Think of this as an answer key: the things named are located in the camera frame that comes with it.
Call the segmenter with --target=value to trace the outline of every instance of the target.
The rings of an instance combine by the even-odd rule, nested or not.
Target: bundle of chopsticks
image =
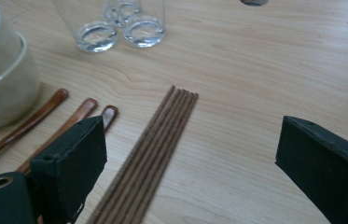
[[[30,132],[38,123],[40,123],[44,118],[46,118],[55,108],[57,108],[64,100],[69,96],[66,89],[57,90],[51,98],[30,118],[28,118],[22,125],[20,125],[13,132],[8,134],[0,141],[0,151],[5,149],[9,144],[18,141],[20,138],[25,136]],[[30,172],[30,161],[39,154],[43,149],[50,145],[55,139],[57,139],[61,134],[66,132],[70,127],[72,127],[78,121],[81,121],[88,117],[91,112],[97,107],[98,103],[92,98],[87,98],[77,109],[77,111],[62,125],[62,127],[51,136],[51,138],[39,147],[34,154],[32,154],[28,160],[26,160],[18,169],[18,172],[27,174]],[[104,108],[102,116],[104,118],[104,129],[107,130],[113,120],[118,114],[118,109],[113,105],[108,105]]]
[[[171,87],[89,224],[141,223],[197,99],[197,93]]]

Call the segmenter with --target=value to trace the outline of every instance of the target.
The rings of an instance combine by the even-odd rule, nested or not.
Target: black plastic part
[[[31,161],[32,179],[45,191],[46,223],[74,223],[106,163],[101,116],[72,126]]]
[[[333,224],[348,224],[348,141],[284,117],[276,164]]]
[[[17,172],[0,175],[0,224],[36,223],[26,178]]]

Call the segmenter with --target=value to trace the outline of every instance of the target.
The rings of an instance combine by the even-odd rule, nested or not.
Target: drinking glass
[[[121,27],[130,45],[147,48],[165,37],[164,4],[164,0],[107,0],[104,15]]]
[[[86,52],[110,49],[118,40],[116,24],[103,15],[100,0],[52,0],[77,46]]]

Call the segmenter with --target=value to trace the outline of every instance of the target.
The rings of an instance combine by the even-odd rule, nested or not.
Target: clear glass
[[[101,52],[112,48],[118,41],[116,24],[111,17],[104,14],[103,0],[52,2],[81,50]]]
[[[152,47],[165,37],[164,0],[107,0],[105,15],[114,19],[134,47]]]

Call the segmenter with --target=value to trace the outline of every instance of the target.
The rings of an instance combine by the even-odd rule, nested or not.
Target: wooden table
[[[275,164],[283,115],[348,140],[348,0],[167,0],[167,36],[150,49],[77,50],[49,0],[0,0],[29,41],[42,79],[36,107],[70,98],[0,154],[15,170],[87,97],[120,115],[87,221],[171,85],[200,94],[144,223],[328,223]],[[19,125],[0,129],[0,139]]]

